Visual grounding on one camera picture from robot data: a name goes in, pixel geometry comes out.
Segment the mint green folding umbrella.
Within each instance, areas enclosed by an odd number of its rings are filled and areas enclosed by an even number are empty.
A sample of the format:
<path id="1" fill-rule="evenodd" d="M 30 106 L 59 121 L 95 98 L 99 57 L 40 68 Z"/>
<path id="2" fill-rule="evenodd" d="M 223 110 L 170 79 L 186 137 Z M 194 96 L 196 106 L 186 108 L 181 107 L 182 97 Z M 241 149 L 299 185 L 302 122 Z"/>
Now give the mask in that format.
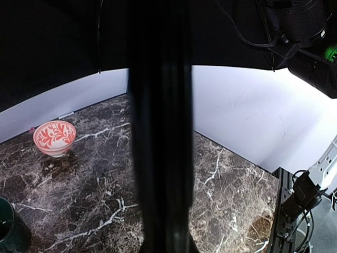
<path id="1" fill-rule="evenodd" d="M 143 252 L 196 252 L 192 205 L 192 26 L 217 1 L 1 1 L 1 108 L 68 81 L 128 68 Z M 266 43 L 256 1 L 220 1 Z M 223 14 L 221 32 L 243 43 Z"/>

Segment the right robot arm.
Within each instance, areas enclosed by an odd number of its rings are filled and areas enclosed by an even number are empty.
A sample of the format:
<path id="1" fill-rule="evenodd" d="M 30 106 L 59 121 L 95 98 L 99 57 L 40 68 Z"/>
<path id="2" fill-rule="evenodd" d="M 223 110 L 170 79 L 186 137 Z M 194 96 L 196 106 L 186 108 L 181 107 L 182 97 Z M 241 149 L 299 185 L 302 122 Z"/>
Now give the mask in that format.
<path id="1" fill-rule="evenodd" d="M 336 33 L 329 32 L 336 26 L 336 2 L 256 1 L 266 43 L 246 39 L 221 2 L 216 3 L 244 44 L 280 57 L 293 75 L 336 98 Z"/>

